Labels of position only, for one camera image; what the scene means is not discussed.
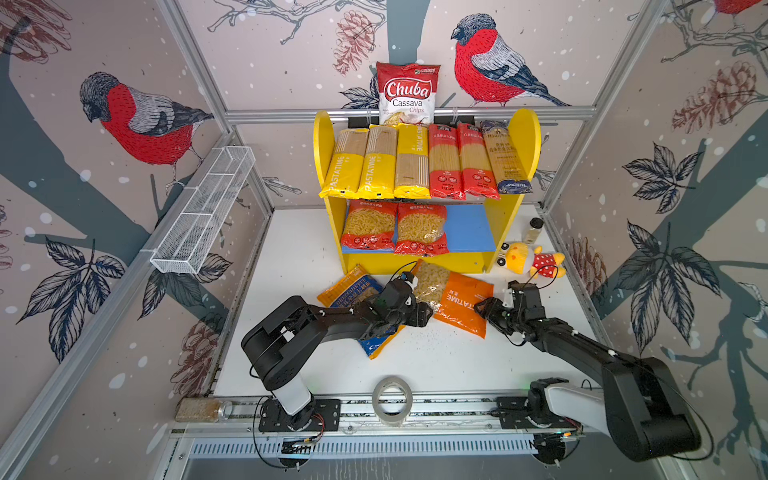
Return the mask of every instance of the yellow plush toy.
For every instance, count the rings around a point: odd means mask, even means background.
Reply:
[[[565,260],[562,253],[542,253],[541,247],[531,248],[525,243],[513,243],[509,246],[505,258],[499,259],[498,264],[510,269],[511,271],[522,275],[526,270],[528,274],[536,277],[538,275],[547,278],[555,278],[565,275],[565,268],[561,265]]]

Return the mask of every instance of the orange pasta package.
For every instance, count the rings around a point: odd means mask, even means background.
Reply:
[[[429,194],[457,200],[466,198],[456,129],[448,125],[429,125]]]
[[[411,272],[419,279],[413,294],[427,302],[433,319],[485,338],[488,323],[475,312],[475,304],[493,296],[493,285],[419,260]]]
[[[458,124],[458,146],[464,192],[500,199],[480,129],[472,124]]]
[[[448,253],[448,239],[443,230],[447,219],[445,205],[400,204],[395,253],[423,257]]]
[[[341,244],[360,250],[394,248],[396,218],[397,204],[351,200]]]

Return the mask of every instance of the pasta package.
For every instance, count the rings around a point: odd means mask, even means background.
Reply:
[[[326,307],[346,308],[362,302],[370,296],[384,290],[379,282],[366,272],[360,265],[355,265],[336,285],[317,296],[317,301]],[[375,359],[382,349],[395,338],[405,325],[391,326],[382,336],[374,336],[368,340],[358,340],[369,359]]]
[[[480,129],[472,124],[458,124],[458,146],[464,192],[500,199]]]
[[[351,200],[341,244],[360,250],[394,248],[397,204]]]
[[[429,132],[421,125],[397,126],[397,166],[395,168],[395,197],[430,198]]]
[[[443,230],[447,219],[445,205],[400,204],[395,253],[424,257],[448,253]]]
[[[333,149],[333,158],[328,166],[326,182],[320,191],[320,198],[328,195],[357,198],[367,142],[367,128],[347,128],[341,131],[339,141]]]
[[[528,175],[515,146],[509,141],[509,131],[504,122],[484,120],[480,129],[485,140],[485,149],[491,161],[491,169],[500,194],[529,194],[533,191]]]
[[[411,272],[419,279],[413,294],[432,307],[433,319],[485,338],[488,324],[475,312],[475,304],[493,296],[492,284],[424,260],[419,260]]]
[[[357,190],[358,198],[395,198],[395,155],[397,128],[371,125]]]
[[[429,193],[440,198],[466,198],[456,129],[448,125],[429,125]]]

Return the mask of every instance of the spaghetti package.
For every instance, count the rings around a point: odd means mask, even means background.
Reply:
[[[533,191],[531,182],[515,146],[509,141],[509,131],[504,122],[483,120],[480,129],[485,140],[485,149],[491,161],[491,169],[500,194],[529,194]]]
[[[328,166],[326,182],[320,191],[320,198],[328,195],[342,198],[357,198],[362,173],[362,156],[366,154],[367,128],[347,128],[339,134],[339,141],[333,149],[333,158]]]
[[[420,125],[397,126],[397,166],[395,168],[395,197],[430,198],[429,132]]]
[[[429,193],[440,198],[466,198],[456,129],[448,125],[429,125]]]
[[[500,199],[480,129],[472,124],[458,124],[458,146],[464,192]]]
[[[336,285],[317,296],[317,301],[326,307],[348,307],[362,302],[366,298],[381,293],[384,290],[379,282],[366,272],[360,265],[355,265]],[[358,343],[369,359],[375,359],[389,341],[395,338],[406,326],[391,326],[382,336],[374,336],[368,340],[358,340]]]
[[[397,128],[371,125],[366,157],[362,161],[358,198],[395,198],[395,155]]]

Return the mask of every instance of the white wire basket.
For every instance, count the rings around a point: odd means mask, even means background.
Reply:
[[[224,147],[174,221],[151,262],[162,273],[198,273],[256,159],[249,147]]]

